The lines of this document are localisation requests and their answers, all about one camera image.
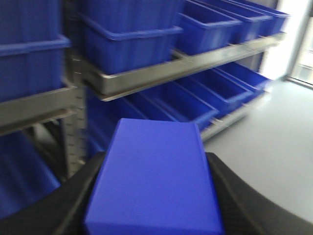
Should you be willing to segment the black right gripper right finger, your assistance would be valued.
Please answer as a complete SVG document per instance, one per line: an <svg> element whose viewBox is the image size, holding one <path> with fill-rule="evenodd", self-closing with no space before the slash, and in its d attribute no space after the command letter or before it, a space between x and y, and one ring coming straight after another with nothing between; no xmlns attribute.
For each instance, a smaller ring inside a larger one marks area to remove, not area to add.
<svg viewBox="0 0 313 235"><path fill-rule="evenodd" d="M311 235L313 224L267 199L207 152L213 185L227 235Z"/></svg>

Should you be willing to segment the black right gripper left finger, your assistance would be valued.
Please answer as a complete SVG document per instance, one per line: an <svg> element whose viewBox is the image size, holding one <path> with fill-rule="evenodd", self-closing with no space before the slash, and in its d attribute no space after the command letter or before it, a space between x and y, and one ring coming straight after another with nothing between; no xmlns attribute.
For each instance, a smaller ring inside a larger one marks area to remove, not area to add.
<svg viewBox="0 0 313 235"><path fill-rule="evenodd" d="M105 152L49 195L0 221L2 235L84 235L83 220Z"/></svg>

